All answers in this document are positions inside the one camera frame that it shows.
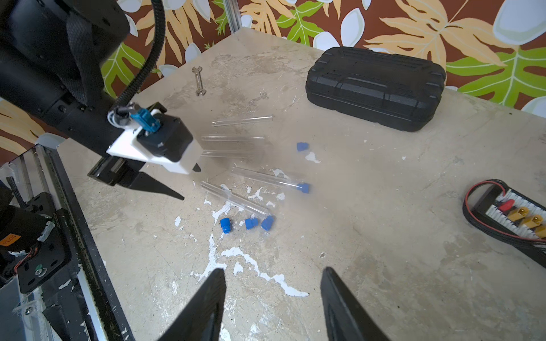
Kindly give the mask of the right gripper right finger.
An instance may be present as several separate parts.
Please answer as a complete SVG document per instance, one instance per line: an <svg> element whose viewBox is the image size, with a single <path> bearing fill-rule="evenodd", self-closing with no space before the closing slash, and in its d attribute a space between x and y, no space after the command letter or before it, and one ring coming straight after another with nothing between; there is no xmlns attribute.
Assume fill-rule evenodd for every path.
<svg viewBox="0 0 546 341"><path fill-rule="evenodd" d="M329 340L389 340L333 268L324 269L320 288Z"/></svg>

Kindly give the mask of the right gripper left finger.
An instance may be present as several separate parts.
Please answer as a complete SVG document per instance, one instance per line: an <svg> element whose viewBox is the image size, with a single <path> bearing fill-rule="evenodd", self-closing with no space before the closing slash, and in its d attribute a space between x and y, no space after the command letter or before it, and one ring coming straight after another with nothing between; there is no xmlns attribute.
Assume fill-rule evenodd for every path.
<svg viewBox="0 0 546 341"><path fill-rule="evenodd" d="M225 272L214 269L159 340L218 341L225 298Z"/></svg>

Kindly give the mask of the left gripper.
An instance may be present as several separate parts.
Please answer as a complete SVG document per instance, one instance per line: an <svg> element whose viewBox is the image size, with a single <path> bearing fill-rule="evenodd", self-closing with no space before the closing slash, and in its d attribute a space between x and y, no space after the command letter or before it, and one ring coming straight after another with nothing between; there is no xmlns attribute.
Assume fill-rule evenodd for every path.
<svg viewBox="0 0 546 341"><path fill-rule="evenodd" d="M156 193L185 200L180 193L167 185L141 172L141 162L117 156L102 157L90 170L88 176L108 186L122 186L130 190ZM193 172L200 173L201 167L196 163Z"/></svg>

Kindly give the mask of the clear test tube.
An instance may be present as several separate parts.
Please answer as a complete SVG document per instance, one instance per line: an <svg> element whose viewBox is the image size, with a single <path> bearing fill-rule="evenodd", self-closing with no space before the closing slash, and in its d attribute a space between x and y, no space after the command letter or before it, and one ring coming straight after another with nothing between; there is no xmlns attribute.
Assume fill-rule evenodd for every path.
<svg viewBox="0 0 546 341"><path fill-rule="evenodd" d="M201 137L202 142L242 142L254 143L264 142L264 136L235 136L235 135L205 135Z"/></svg>
<svg viewBox="0 0 546 341"><path fill-rule="evenodd" d="M217 159L251 159L259 153L255 150L204 150L202 157Z"/></svg>
<svg viewBox="0 0 546 341"><path fill-rule="evenodd" d="M250 180L255 180L262 183L267 183L274 186L284 186L284 187L290 187L297 190L297 185L299 183L297 180L287 179L287 178L281 178L273 175L268 175L265 173L260 173L253 170L248 169L242 169L239 167L232 167L231 173L236 176L241 176L243 178L247 178Z"/></svg>
<svg viewBox="0 0 546 341"><path fill-rule="evenodd" d="M210 183L207 183L205 181L200 182L200 187L202 187L203 190L206 192L220 197L223 200L228 201L229 203L232 203L236 206L238 206L240 209L243 209L250 214L259 217L260 219L264 220L265 218L272 216L271 211L263 207L257 203L253 203L252 201L245 199L244 197L238 196L236 194L233 194L232 192L228 190L223 190L222 188L212 185Z"/></svg>
<svg viewBox="0 0 546 341"><path fill-rule="evenodd" d="M211 124L213 127L221 127L221 126L235 126L235 125L242 125L242 124L269 122L272 120L273 120L273 116L267 115L267 116L257 116L257 117L218 119L216 121L212 121Z"/></svg>

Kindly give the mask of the blue stopper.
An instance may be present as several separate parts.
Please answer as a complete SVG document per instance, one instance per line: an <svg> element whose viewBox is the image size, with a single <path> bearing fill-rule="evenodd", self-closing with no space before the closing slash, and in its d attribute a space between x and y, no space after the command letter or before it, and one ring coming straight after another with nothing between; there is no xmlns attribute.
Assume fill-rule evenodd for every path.
<svg viewBox="0 0 546 341"><path fill-rule="evenodd" d="M299 183L297 185L297 190L301 191L302 193L309 194L310 193L310 184L308 183Z"/></svg>
<svg viewBox="0 0 546 341"><path fill-rule="evenodd" d="M309 144L306 142L298 142L297 143L297 151L306 151L309 149Z"/></svg>
<svg viewBox="0 0 546 341"><path fill-rule="evenodd" d="M274 216L272 215L269 215L267 216L262 222L261 222L261 228L263 228L264 230L266 231L270 231L272 226L273 226L273 223L275 221L275 218Z"/></svg>
<svg viewBox="0 0 546 341"><path fill-rule="evenodd" d="M232 230L232 223L230 218L226 217L220 221L220 227L224 234L228 234Z"/></svg>
<svg viewBox="0 0 546 341"><path fill-rule="evenodd" d="M245 227L247 230L251 230L260 224L260 220L256 217L245 220Z"/></svg>

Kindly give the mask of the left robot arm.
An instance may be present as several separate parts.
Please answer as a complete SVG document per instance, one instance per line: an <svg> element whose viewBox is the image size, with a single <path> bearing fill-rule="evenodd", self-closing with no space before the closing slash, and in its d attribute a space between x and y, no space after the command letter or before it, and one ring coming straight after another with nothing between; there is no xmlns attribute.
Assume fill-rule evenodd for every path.
<svg viewBox="0 0 546 341"><path fill-rule="evenodd" d="M118 97L105 92L101 68L129 34L115 1L3 1L1 96L66 134L100 160L91 178L179 198L142 171L146 163L172 173L199 171L197 139L160 103L134 101L152 72L166 38L161 1L152 2L152 49Z"/></svg>

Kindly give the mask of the small steel wrench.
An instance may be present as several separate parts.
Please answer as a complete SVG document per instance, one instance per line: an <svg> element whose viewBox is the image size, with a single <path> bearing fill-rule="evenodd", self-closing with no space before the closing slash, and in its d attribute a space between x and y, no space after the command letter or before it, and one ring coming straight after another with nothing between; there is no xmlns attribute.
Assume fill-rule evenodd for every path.
<svg viewBox="0 0 546 341"><path fill-rule="evenodd" d="M206 94L206 90L203 87L203 80L201 77L202 70L203 68L201 66L192 68L192 72L195 75L195 79L196 79L196 86L197 86L196 95L198 97L204 96Z"/></svg>

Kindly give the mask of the black plastic case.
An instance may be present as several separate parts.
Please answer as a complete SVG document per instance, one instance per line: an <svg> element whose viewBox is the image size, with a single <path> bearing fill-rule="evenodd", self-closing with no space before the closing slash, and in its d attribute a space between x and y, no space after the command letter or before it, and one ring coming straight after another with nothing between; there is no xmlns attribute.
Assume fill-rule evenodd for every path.
<svg viewBox="0 0 546 341"><path fill-rule="evenodd" d="M305 89L319 107L418 132L434 117L445 81L445 70L432 61L333 47L310 68Z"/></svg>

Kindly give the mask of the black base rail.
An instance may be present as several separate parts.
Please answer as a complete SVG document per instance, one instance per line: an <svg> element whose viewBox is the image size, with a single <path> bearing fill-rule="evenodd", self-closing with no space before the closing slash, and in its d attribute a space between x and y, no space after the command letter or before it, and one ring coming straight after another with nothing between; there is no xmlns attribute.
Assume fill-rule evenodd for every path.
<svg viewBox="0 0 546 341"><path fill-rule="evenodd" d="M1 167L1 339L133 340L58 153Z"/></svg>

